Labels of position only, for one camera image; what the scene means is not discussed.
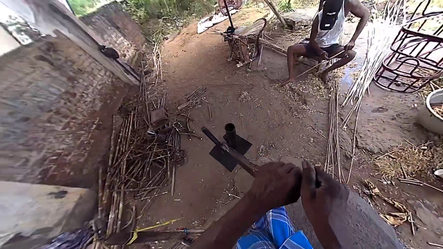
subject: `knee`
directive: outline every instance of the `knee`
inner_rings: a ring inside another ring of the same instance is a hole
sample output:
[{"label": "knee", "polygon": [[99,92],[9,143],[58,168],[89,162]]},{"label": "knee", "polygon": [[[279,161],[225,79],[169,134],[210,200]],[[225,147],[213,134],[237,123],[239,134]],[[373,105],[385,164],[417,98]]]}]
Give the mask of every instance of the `knee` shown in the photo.
[{"label": "knee", "polygon": [[289,46],[287,55],[294,54],[294,53],[295,53],[295,45]]},{"label": "knee", "polygon": [[346,51],[346,56],[348,58],[350,58],[351,60],[355,58],[355,55],[357,54],[357,52],[355,52],[354,50],[348,50]]}]

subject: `white tank top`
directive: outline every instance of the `white tank top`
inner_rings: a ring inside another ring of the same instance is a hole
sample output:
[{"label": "white tank top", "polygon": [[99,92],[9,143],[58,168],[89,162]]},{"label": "white tank top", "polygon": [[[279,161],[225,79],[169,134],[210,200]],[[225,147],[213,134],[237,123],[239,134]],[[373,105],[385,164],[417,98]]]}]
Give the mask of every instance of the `white tank top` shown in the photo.
[{"label": "white tank top", "polygon": [[319,12],[319,26],[317,37],[315,41],[319,44],[320,47],[327,47],[332,44],[339,43],[340,36],[343,33],[344,25],[345,25],[345,1],[343,1],[342,8],[338,13],[337,20],[335,21],[334,26],[330,30],[320,30],[320,22],[322,20],[323,10]]}]

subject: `black metal plate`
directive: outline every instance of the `black metal plate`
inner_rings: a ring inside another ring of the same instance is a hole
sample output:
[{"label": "black metal plate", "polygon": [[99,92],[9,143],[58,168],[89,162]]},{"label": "black metal plate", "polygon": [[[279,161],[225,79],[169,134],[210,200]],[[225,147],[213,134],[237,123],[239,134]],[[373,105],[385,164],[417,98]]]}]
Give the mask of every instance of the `black metal plate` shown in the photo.
[{"label": "black metal plate", "polygon": [[[251,146],[252,143],[237,135],[237,148],[235,148],[235,150],[238,153],[242,155],[246,154]],[[229,170],[229,172],[232,172],[235,169],[235,166],[237,166],[238,164],[237,159],[235,159],[233,156],[231,156],[231,154],[217,146],[214,146],[214,148],[212,148],[211,152],[209,152],[209,155],[211,155],[214,159],[221,163],[227,170]]]},{"label": "black metal plate", "polygon": [[217,146],[212,148],[209,155],[221,163],[227,170],[229,170],[229,172],[232,172],[235,169],[235,166],[238,164],[237,159],[231,156],[231,154],[229,154],[227,151]]}]

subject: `leg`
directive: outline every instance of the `leg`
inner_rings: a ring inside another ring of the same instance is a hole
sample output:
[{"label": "leg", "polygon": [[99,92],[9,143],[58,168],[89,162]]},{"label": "leg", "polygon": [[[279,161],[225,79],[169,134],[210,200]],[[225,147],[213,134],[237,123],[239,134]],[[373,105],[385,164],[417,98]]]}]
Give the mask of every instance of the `leg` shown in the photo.
[{"label": "leg", "polygon": [[[340,46],[337,49],[333,51],[333,53],[330,55],[330,57],[340,53],[343,51],[343,47]],[[342,67],[346,64],[348,64],[350,61],[352,61],[357,53],[354,50],[347,50],[337,56],[337,58],[340,58],[336,63],[332,64],[330,67],[326,68],[321,74],[320,78],[323,82],[327,82],[329,80],[328,73],[332,70],[335,70],[339,67]]]},{"label": "leg", "polygon": [[303,44],[296,44],[288,47],[288,81],[295,78],[294,63],[297,61],[297,57],[306,56],[306,49]]},{"label": "leg", "polygon": [[290,236],[295,234],[294,227],[284,206],[269,210],[254,225],[257,229],[266,231],[277,248],[281,247]]}]

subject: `wooden handle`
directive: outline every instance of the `wooden handle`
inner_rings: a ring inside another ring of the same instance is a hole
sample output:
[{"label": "wooden handle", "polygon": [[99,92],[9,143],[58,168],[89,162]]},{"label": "wooden handle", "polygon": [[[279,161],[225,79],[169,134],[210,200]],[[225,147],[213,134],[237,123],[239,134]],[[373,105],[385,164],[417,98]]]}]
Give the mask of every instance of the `wooden handle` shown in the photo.
[{"label": "wooden handle", "polygon": [[222,142],[222,147],[226,150],[231,156],[238,160],[238,164],[244,168],[250,175],[255,177],[256,173],[256,164],[247,159],[244,155],[238,153],[236,150],[231,148],[227,143]]}]

